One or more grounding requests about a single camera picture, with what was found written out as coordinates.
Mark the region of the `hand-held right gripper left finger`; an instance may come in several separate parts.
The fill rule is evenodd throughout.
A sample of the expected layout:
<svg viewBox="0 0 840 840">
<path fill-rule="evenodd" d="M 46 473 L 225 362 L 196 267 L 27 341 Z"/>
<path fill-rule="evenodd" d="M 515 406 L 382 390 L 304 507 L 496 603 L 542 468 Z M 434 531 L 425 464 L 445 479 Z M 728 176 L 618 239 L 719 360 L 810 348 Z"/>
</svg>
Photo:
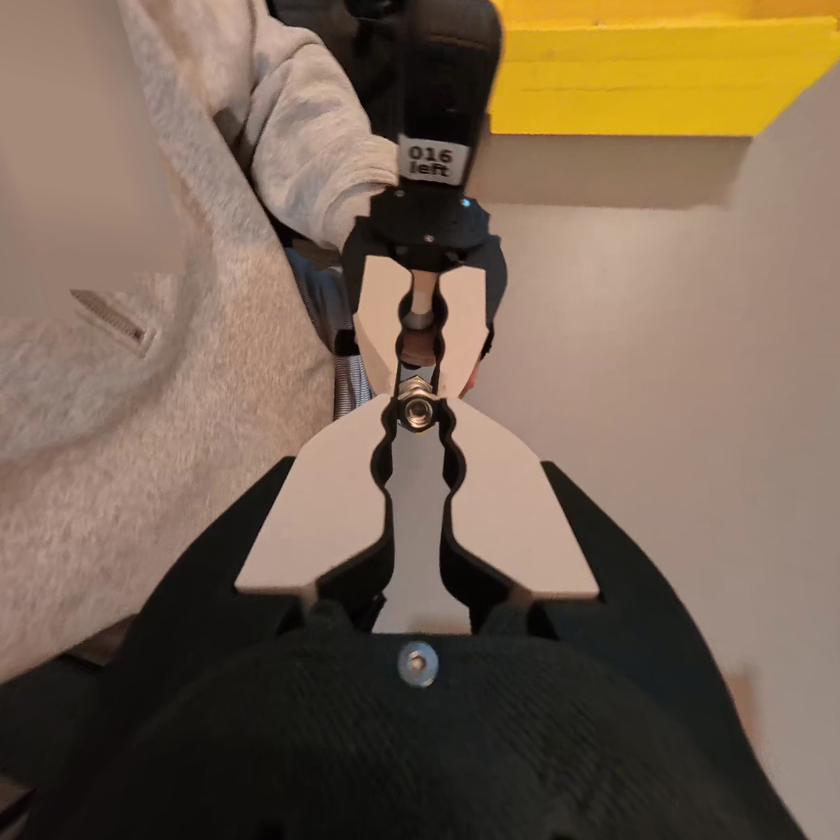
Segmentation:
<svg viewBox="0 0 840 840">
<path fill-rule="evenodd" d="M 320 580 L 385 534 L 371 467 L 391 403 L 378 395 L 300 450 L 235 581 L 237 592 L 315 599 Z"/>
</svg>

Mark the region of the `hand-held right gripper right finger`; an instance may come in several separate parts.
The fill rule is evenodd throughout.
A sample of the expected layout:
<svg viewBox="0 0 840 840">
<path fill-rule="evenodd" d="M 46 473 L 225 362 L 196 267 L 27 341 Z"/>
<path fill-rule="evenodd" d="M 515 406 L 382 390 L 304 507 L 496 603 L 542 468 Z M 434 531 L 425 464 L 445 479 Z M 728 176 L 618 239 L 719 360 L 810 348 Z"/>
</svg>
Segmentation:
<svg viewBox="0 0 840 840">
<path fill-rule="evenodd" d="M 594 600 L 600 588 L 543 462 L 460 400 L 439 407 L 444 504 L 439 568 L 458 601 Z"/>
</svg>

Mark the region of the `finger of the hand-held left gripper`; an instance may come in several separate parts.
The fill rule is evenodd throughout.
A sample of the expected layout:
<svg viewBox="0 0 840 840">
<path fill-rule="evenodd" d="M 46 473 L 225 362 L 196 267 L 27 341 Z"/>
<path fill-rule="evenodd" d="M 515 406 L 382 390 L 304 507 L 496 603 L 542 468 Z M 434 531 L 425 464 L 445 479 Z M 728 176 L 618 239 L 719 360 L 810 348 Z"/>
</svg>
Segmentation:
<svg viewBox="0 0 840 840">
<path fill-rule="evenodd" d="M 396 344 L 403 330 L 400 307 L 412 287 L 409 269 L 389 256 L 366 256 L 353 326 L 367 380 L 377 396 L 395 393 L 400 365 Z"/>
<path fill-rule="evenodd" d="M 486 272 L 473 266 L 441 272 L 433 304 L 434 393 L 442 400 L 462 398 L 475 381 L 489 338 Z"/>
</svg>

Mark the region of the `silver hex bolt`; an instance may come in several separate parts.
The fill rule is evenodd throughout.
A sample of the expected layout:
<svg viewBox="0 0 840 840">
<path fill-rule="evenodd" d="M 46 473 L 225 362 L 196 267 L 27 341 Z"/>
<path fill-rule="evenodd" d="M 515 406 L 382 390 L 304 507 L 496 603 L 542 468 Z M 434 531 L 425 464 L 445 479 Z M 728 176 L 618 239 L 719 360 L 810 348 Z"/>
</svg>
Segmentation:
<svg viewBox="0 0 840 840">
<path fill-rule="evenodd" d="M 432 428 L 437 422 L 437 395 L 433 387 L 414 374 L 398 386 L 400 423 L 415 434 Z"/>
</svg>

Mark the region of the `person's left forearm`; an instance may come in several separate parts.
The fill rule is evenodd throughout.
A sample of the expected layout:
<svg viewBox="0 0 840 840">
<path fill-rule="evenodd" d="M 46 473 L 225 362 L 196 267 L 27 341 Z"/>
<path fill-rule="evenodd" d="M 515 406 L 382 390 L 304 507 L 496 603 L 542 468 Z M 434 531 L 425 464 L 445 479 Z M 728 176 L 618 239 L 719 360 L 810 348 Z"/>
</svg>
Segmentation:
<svg viewBox="0 0 840 840">
<path fill-rule="evenodd" d="M 207 105 L 268 212 L 337 252 L 371 199 L 396 184 L 396 147 L 374 134 L 350 80 L 311 30 L 264 2 L 209 2 Z"/>
</svg>

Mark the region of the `grey desk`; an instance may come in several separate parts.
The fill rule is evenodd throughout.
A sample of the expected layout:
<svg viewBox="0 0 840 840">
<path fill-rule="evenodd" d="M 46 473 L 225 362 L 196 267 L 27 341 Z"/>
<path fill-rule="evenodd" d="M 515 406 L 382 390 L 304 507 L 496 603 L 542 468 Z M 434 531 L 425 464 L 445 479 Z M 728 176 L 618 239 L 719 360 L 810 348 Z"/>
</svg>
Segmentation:
<svg viewBox="0 0 840 840">
<path fill-rule="evenodd" d="M 838 68 L 754 140 L 488 136 L 509 267 L 471 404 L 648 553 L 838 838 Z"/>
</svg>

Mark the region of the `person's left hand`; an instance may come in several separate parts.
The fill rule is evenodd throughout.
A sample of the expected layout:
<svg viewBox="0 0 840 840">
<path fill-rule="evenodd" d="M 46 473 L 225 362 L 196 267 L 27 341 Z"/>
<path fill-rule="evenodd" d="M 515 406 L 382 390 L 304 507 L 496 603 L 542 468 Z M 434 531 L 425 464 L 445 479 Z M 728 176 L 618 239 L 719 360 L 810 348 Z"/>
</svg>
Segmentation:
<svg viewBox="0 0 840 840">
<path fill-rule="evenodd" d="M 437 333 L 429 328 L 405 329 L 401 335 L 400 362 L 412 369 L 434 368 L 437 364 Z"/>
</svg>

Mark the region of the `striped grey shirt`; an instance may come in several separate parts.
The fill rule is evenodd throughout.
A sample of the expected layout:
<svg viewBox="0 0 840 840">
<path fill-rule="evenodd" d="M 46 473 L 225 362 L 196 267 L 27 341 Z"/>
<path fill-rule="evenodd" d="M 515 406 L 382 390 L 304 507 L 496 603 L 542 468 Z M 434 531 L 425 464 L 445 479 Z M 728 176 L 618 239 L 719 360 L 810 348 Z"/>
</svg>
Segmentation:
<svg viewBox="0 0 840 840">
<path fill-rule="evenodd" d="M 334 267 L 318 269 L 294 248 L 286 248 L 286 256 L 312 326 L 332 354 L 333 419 L 338 420 L 375 396 L 355 340 L 343 274 Z"/>
</svg>

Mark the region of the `person in grey hoodie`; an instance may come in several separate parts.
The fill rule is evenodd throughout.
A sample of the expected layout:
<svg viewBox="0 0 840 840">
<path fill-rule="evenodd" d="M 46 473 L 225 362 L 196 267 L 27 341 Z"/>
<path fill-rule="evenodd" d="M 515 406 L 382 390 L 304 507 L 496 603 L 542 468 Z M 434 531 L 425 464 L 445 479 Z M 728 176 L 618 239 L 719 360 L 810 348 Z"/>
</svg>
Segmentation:
<svg viewBox="0 0 840 840">
<path fill-rule="evenodd" d="M 208 3 L 119 2 L 182 268 L 71 290 L 68 318 L 2 315 L 2 682 L 135 612 L 332 418 L 332 363 L 276 218 L 207 105 Z"/>
</svg>

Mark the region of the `yellow plastic bin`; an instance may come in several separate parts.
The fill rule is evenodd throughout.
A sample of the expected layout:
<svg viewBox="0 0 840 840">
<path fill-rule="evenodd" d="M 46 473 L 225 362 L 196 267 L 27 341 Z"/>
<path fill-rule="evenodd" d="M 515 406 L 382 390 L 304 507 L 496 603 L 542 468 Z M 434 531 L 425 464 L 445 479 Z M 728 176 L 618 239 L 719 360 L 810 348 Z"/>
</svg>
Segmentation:
<svg viewBox="0 0 840 840">
<path fill-rule="evenodd" d="M 494 134 L 752 138 L 837 66 L 838 1 L 496 1 Z"/>
</svg>

